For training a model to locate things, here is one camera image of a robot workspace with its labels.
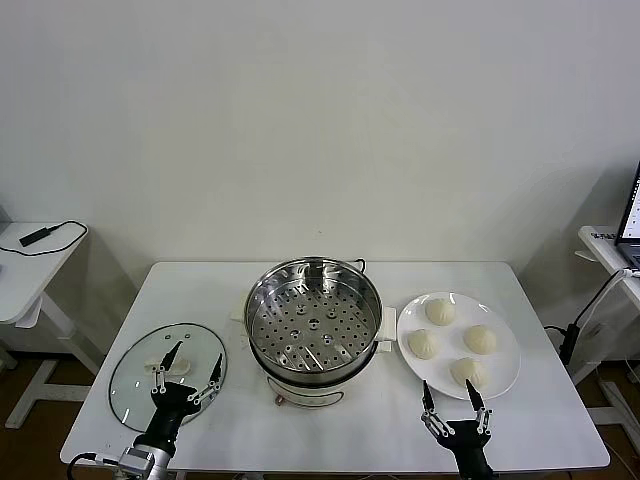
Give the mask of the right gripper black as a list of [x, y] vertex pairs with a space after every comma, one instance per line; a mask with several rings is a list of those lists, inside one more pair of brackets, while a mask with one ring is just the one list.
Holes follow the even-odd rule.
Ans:
[[490, 418], [493, 411], [486, 408], [481, 394], [469, 378], [465, 380], [465, 385], [476, 420], [455, 420], [448, 423], [443, 420], [436, 411], [426, 380], [422, 381], [421, 420], [427, 430], [438, 438], [438, 443], [453, 454], [461, 479], [495, 479], [496, 473], [484, 454], [484, 447], [491, 438]]

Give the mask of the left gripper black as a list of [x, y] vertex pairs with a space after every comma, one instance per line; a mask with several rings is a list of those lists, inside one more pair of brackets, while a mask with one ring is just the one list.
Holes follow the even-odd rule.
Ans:
[[197, 383], [195, 388], [173, 382], [165, 384], [165, 376], [171, 369], [182, 344], [182, 341], [178, 341], [164, 355], [161, 362], [152, 368], [154, 386], [151, 398], [156, 411], [146, 430], [134, 440], [135, 447], [148, 446], [160, 449], [167, 454], [174, 454], [175, 442], [183, 419], [198, 413], [200, 405], [211, 403], [220, 393], [224, 377], [223, 353], [218, 355], [205, 382]]

